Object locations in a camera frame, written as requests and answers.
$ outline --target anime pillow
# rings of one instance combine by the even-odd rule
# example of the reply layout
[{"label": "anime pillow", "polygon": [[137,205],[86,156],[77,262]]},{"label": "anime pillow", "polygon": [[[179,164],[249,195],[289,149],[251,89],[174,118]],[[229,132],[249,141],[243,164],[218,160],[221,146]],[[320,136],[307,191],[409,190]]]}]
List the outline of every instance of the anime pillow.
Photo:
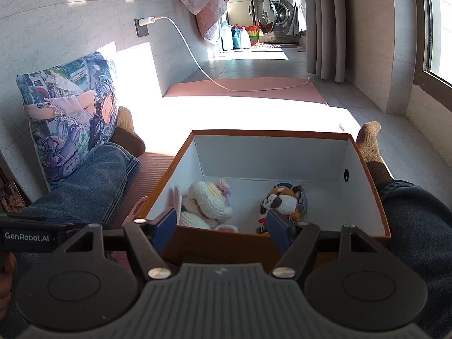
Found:
[{"label": "anime pillow", "polygon": [[118,113],[111,72],[113,63],[94,52],[65,65],[17,76],[50,189],[110,140]]}]

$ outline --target white crocheted toy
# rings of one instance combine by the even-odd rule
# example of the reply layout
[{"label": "white crocheted toy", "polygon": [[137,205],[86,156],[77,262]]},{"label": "white crocheted toy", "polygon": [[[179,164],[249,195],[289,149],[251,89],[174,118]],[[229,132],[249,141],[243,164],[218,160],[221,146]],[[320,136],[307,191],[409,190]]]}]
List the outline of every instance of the white crocheted toy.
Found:
[{"label": "white crocheted toy", "polygon": [[178,224],[238,232],[235,226],[223,224],[233,213],[228,200],[230,194],[229,186],[223,180],[218,184],[204,181],[192,183],[186,197],[182,197],[179,186],[176,186],[175,208],[179,212]]}]

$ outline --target white cabinet door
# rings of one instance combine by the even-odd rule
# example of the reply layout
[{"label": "white cabinet door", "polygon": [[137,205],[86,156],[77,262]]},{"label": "white cabinet door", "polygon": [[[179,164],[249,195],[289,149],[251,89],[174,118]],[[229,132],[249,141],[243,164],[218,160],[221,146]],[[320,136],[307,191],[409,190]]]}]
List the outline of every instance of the white cabinet door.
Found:
[{"label": "white cabinet door", "polygon": [[250,0],[230,1],[227,3],[227,15],[230,25],[247,27],[253,25],[253,7]]}]

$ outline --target washing machine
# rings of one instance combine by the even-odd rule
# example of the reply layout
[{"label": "washing machine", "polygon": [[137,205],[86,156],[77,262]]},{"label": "washing machine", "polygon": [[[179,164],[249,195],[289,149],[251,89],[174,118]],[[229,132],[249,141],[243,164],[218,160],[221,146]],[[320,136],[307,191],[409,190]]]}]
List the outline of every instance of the washing machine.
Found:
[{"label": "washing machine", "polygon": [[288,36],[290,24],[294,16],[294,8],[297,0],[270,0],[274,7],[275,22],[273,31],[265,34],[259,39],[260,42],[273,43],[298,43],[299,38]]}]

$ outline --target brown sock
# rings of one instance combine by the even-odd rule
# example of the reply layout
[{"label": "brown sock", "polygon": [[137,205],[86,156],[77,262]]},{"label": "brown sock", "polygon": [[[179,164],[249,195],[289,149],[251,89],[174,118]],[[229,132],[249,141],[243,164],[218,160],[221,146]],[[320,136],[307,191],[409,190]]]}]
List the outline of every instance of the brown sock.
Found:
[{"label": "brown sock", "polygon": [[110,139],[112,143],[121,145],[125,150],[135,157],[139,157],[146,150],[144,141],[135,134],[133,129],[132,113],[123,106],[118,108],[116,128]]},{"label": "brown sock", "polygon": [[377,121],[368,122],[361,127],[356,138],[356,145],[376,185],[393,179],[381,158],[380,149],[378,148],[377,134],[380,129],[381,126]]}]

